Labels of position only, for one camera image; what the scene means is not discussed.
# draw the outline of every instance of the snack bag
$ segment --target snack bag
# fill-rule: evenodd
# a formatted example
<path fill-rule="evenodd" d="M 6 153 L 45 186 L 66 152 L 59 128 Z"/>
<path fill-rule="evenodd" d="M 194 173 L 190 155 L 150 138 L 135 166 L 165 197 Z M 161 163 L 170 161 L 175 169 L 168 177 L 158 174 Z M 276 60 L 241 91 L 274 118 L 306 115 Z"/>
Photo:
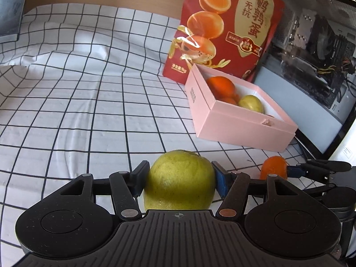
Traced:
<path fill-rule="evenodd" d="M 185 84 L 198 63 L 251 78 L 283 8 L 282 0 L 185 0 L 163 76 Z"/>

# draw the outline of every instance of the green pear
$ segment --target green pear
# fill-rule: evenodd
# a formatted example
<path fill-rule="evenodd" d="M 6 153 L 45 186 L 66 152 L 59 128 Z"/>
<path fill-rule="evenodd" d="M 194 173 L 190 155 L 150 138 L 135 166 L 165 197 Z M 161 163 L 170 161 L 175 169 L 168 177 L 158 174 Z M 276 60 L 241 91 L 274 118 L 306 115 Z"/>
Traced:
<path fill-rule="evenodd" d="M 263 105 L 261 100 L 259 100 L 257 97 L 254 95 L 246 95 L 243 98 L 241 98 L 237 104 L 240 107 L 252 110 L 252 111 L 257 111 L 260 113 L 264 113 Z"/>
<path fill-rule="evenodd" d="M 204 157 L 186 150 L 161 155 L 147 176 L 145 209 L 208 209 L 215 193 L 215 173 Z"/>

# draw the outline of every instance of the yellow pear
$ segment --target yellow pear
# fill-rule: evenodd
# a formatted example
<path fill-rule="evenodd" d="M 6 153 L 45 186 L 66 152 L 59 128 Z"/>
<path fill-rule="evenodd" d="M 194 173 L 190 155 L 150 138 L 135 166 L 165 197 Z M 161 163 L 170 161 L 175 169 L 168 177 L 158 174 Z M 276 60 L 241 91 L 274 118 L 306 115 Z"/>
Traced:
<path fill-rule="evenodd" d="M 237 104 L 238 106 L 241 106 L 243 108 L 252 110 L 252 111 L 257 111 L 260 113 L 264 113 L 263 105 L 261 103 L 261 100 L 259 100 L 257 97 L 254 95 L 246 95 L 243 98 L 241 98 Z"/>

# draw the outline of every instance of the table surface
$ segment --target table surface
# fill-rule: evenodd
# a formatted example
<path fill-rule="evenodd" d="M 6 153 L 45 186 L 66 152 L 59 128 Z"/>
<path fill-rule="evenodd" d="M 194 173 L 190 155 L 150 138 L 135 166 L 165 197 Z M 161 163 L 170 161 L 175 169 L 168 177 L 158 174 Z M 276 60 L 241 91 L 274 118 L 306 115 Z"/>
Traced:
<path fill-rule="evenodd" d="M 305 162 L 295 140 L 274 153 L 196 137 L 184 86 L 162 76 L 178 24 L 137 10 L 54 4 L 31 10 L 19 40 L 0 44 L 1 267 L 23 256 L 14 231 L 21 213 L 80 174 L 107 178 L 175 149 L 252 178 L 270 156 Z M 109 197 L 97 203 L 113 213 Z M 216 195 L 211 209 L 220 203 Z M 246 211 L 258 203 L 250 197 Z M 144 212 L 142 196 L 138 204 Z"/>

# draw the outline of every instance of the orange fruit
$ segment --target orange fruit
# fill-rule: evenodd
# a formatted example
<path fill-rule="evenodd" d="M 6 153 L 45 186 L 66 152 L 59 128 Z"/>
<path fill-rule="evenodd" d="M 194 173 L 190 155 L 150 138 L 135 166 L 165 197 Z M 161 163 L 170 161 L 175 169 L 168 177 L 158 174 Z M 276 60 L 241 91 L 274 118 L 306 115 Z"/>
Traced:
<path fill-rule="evenodd" d="M 231 6 L 231 0 L 199 0 L 200 6 L 216 14 L 225 13 Z"/>
<path fill-rule="evenodd" d="M 287 162 L 283 157 L 275 156 L 265 160 L 262 165 L 260 180 L 267 179 L 268 174 L 276 174 L 282 178 L 287 178 Z"/>
<path fill-rule="evenodd" d="M 191 15 L 186 26 L 193 34 L 213 39 L 219 37 L 224 31 L 224 21 L 216 13 L 200 11 Z"/>
<path fill-rule="evenodd" d="M 215 45 L 209 39 L 197 35 L 187 37 L 182 42 L 181 49 L 195 63 L 207 62 L 216 55 Z"/>
<path fill-rule="evenodd" d="M 235 94 L 235 85 L 230 79 L 224 76 L 213 76 L 206 80 L 211 92 L 216 99 L 233 98 Z"/>
<path fill-rule="evenodd" d="M 234 94 L 233 99 L 235 100 L 236 103 L 239 103 L 240 101 L 240 95 L 238 95 L 237 93 Z"/>
<path fill-rule="evenodd" d="M 235 99 L 231 98 L 231 97 L 222 97 L 219 99 L 220 101 L 226 102 L 226 103 L 230 103 L 230 104 L 234 104 L 237 105 Z"/>

